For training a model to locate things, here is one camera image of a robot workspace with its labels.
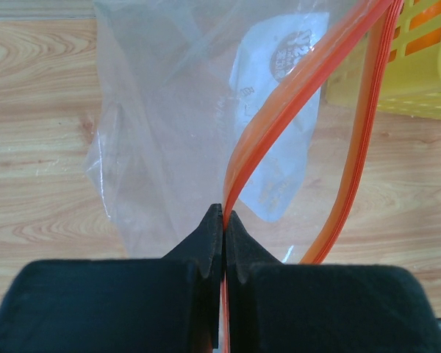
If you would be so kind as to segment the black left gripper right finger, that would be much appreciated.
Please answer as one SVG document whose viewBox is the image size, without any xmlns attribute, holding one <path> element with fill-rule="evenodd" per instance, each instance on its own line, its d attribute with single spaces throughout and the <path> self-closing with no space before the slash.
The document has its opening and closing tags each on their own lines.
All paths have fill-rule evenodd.
<svg viewBox="0 0 441 353">
<path fill-rule="evenodd" d="M 232 214 L 225 231 L 230 352 L 441 352 L 423 287 L 391 265 L 287 265 Z"/>
</svg>

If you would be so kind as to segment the clear zip top bag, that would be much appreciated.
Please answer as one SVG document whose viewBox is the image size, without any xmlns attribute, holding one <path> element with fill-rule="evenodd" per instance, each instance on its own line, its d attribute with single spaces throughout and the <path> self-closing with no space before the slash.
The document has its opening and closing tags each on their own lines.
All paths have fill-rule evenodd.
<svg viewBox="0 0 441 353">
<path fill-rule="evenodd" d="M 352 133 L 307 236 L 320 263 L 361 179 L 401 1 L 96 1 L 101 118 L 88 175 L 130 254 L 161 254 L 211 204 L 277 224 L 306 177 L 320 95 L 351 52 Z"/>
</svg>

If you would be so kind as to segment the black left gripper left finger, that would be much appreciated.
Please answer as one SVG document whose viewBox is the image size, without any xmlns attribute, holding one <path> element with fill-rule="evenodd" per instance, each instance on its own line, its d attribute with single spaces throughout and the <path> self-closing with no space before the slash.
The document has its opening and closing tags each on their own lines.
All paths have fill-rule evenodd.
<svg viewBox="0 0 441 353">
<path fill-rule="evenodd" d="M 161 258 L 38 260 L 0 305 L 0 352 L 211 352 L 219 344 L 222 210 Z"/>
</svg>

